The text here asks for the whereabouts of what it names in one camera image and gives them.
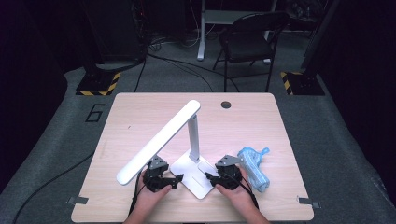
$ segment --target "hand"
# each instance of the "hand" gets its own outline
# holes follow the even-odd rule
[[[140,192],[137,195],[137,201],[134,205],[134,210],[125,220],[125,224],[143,223],[149,214],[151,214],[151,212],[154,210],[154,207],[157,205],[157,203],[172,189],[172,186],[168,185],[157,192],[152,192],[148,188],[144,187],[145,184],[143,183],[143,176],[145,175],[145,172],[146,170],[143,171],[139,177],[137,192],[139,192],[139,190]]]
[[[242,167],[239,167],[239,169],[243,177],[241,184],[249,189],[249,183],[247,182],[248,173]],[[254,205],[250,194],[241,186],[231,190],[217,184],[216,189],[231,201],[233,207],[245,218],[247,223],[269,223],[267,218],[263,216],[260,210]]]

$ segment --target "gray tape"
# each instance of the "gray tape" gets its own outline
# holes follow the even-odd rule
[[[309,198],[300,198],[299,196],[297,196],[297,200],[298,200],[298,203],[301,203],[301,204],[311,204],[312,208],[321,208],[320,203],[312,202],[312,200],[310,200]]]
[[[67,203],[75,205],[76,203],[87,204],[88,198],[83,197],[70,197]]]

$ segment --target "chair leg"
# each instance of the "chair leg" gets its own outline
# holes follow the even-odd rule
[[[220,53],[219,53],[219,56],[218,56],[218,58],[216,59],[215,65],[213,65],[212,70],[215,70],[215,69],[216,69],[216,66],[218,65],[218,62],[219,62],[219,60],[220,60],[220,57],[221,57],[221,54],[222,54],[223,51],[224,51],[224,49],[221,49],[221,51],[220,51]]]
[[[224,61],[224,92],[227,92],[227,59]]]
[[[274,65],[274,58],[271,59],[270,71],[268,72],[268,79],[267,79],[267,85],[265,86],[265,92],[268,92],[268,90],[270,89],[270,81],[271,81],[273,65]]]

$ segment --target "lamp base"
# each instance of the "lamp base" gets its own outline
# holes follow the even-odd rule
[[[216,174],[217,169],[210,165],[210,163],[203,157],[199,157],[198,162],[190,159],[190,150],[186,151],[175,163],[171,165],[171,172],[174,175],[182,175],[183,183],[192,194],[198,199],[203,199],[213,186],[206,178],[205,172]]]

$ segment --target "lamp arm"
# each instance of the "lamp arm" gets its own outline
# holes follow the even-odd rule
[[[181,108],[181,110],[118,172],[117,181],[122,185],[128,184],[189,120],[195,118],[196,122],[195,114],[200,108],[200,103],[195,100],[191,100],[184,105],[183,108]]]

